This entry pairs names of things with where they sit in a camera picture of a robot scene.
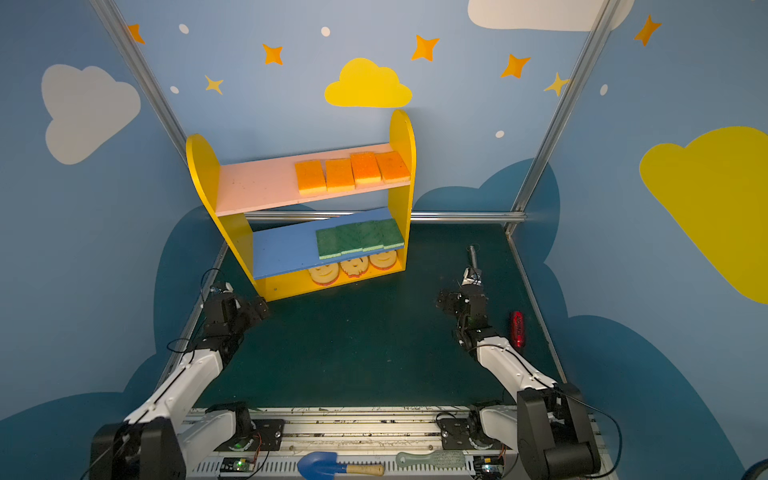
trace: shovel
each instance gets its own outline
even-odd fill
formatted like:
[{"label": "shovel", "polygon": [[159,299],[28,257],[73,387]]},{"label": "shovel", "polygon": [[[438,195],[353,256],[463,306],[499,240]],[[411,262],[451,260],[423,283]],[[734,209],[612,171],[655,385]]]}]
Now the shovel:
[{"label": "shovel", "polygon": [[306,480],[333,480],[337,473],[363,473],[384,475],[384,465],[346,465],[336,463],[338,455],[332,452],[313,452],[299,460],[299,473]]}]

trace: yellow cloud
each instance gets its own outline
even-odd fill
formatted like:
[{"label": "yellow cloud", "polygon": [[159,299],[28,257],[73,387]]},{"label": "yellow cloud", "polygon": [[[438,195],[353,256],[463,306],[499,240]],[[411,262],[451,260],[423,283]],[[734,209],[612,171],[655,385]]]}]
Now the yellow cloud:
[{"label": "yellow cloud", "polygon": [[768,303],[768,135],[726,127],[657,145],[640,175],[725,280]]},{"label": "yellow cloud", "polygon": [[326,101],[337,107],[396,108],[408,104],[412,96],[394,70],[367,58],[350,60],[339,81],[326,87]]}]

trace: red bottle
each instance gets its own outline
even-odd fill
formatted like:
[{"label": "red bottle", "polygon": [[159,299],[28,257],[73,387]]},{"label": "red bottle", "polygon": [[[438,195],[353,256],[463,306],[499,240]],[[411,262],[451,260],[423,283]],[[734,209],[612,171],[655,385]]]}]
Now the red bottle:
[{"label": "red bottle", "polygon": [[514,312],[509,316],[509,338],[515,349],[525,346],[525,322],[520,312]]}]

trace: green sponge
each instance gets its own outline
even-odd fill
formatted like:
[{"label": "green sponge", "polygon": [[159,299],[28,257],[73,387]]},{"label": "green sponge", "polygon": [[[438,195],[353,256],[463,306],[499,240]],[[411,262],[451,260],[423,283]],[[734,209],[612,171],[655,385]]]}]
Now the green sponge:
[{"label": "green sponge", "polygon": [[381,230],[374,220],[355,223],[355,225],[360,234],[360,246],[362,247],[363,252],[384,248]]},{"label": "green sponge", "polygon": [[336,231],[336,238],[339,240],[339,252],[342,255],[362,252],[360,233],[355,223],[339,225],[334,230]]},{"label": "green sponge", "polygon": [[382,248],[393,249],[403,247],[406,244],[402,239],[402,234],[397,227],[395,219],[389,218],[387,220],[378,220],[376,224],[382,234]]},{"label": "green sponge", "polygon": [[333,257],[341,257],[339,239],[335,228],[325,228],[315,232],[317,237],[317,253],[321,260]]}]

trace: orange sponge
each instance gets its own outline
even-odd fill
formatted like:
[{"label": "orange sponge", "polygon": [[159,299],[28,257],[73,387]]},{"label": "orange sponge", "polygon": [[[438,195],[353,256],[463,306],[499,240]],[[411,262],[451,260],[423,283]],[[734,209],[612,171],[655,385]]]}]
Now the orange sponge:
[{"label": "orange sponge", "polygon": [[355,177],[352,176],[352,161],[349,158],[326,160],[328,191],[346,192],[355,190]]},{"label": "orange sponge", "polygon": [[372,152],[351,154],[352,172],[355,174],[355,185],[375,184],[382,180],[379,167],[376,166],[376,155]]},{"label": "orange sponge", "polygon": [[377,154],[376,162],[379,164],[379,170],[382,171],[385,184],[405,182],[411,179],[411,172],[408,171],[406,163],[402,161],[402,157],[396,151]]},{"label": "orange sponge", "polygon": [[310,160],[294,164],[296,179],[299,181],[299,193],[302,195],[320,195],[326,191],[326,178],[319,160]]}]

